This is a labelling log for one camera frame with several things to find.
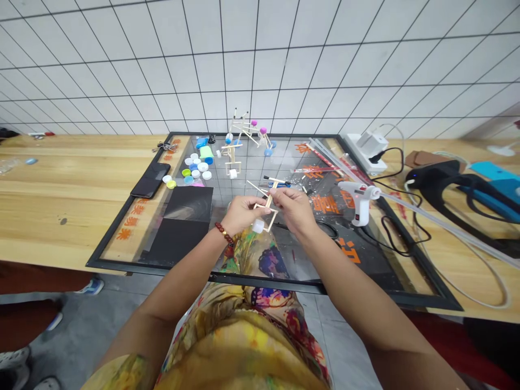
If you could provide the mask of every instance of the glue gun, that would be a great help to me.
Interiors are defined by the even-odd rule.
[[[356,215],[352,224],[354,226],[366,226],[369,220],[370,200],[378,199],[381,190],[375,186],[367,186],[353,181],[341,181],[338,186],[343,191],[350,193],[356,206]]]

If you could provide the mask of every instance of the white tile wall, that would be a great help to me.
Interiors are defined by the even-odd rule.
[[[518,0],[0,1],[0,125],[222,132],[237,108],[274,133],[463,137],[517,118],[519,18]]]

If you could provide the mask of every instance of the shoe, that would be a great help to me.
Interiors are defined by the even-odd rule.
[[[58,326],[58,324],[61,322],[62,319],[63,319],[63,313],[59,312],[58,314],[56,314],[56,317],[54,317],[53,321],[49,324],[49,326],[47,326],[46,330],[54,330]]]
[[[90,282],[79,291],[75,291],[76,294],[85,295],[97,295],[105,286],[105,282],[101,279],[92,278]]]
[[[42,380],[40,383],[38,383],[33,390],[60,390],[61,386],[58,382],[58,379],[56,379],[53,376],[49,376]]]
[[[0,370],[8,370],[16,366],[24,365],[30,355],[31,350],[29,347],[14,352],[0,353]]]

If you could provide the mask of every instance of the smartphone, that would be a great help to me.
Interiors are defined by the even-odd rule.
[[[139,179],[130,195],[136,198],[153,198],[159,186],[163,182],[163,177],[170,170],[169,164],[154,162],[149,165],[148,169]]]

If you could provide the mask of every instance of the hand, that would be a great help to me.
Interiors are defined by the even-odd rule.
[[[255,203],[265,206],[265,199],[237,196],[231,201],[227,214],[222,220],[222,226],[227,234],[233,237],[251,225],[255,219],[271,212],[270,209],[264,207],[257,207],[253,210]]]
[[[275,205],[282,210],[287,227],[298,239],[319,229],[309,198],[303,192],[280,187],[270,189],[269,193]]]

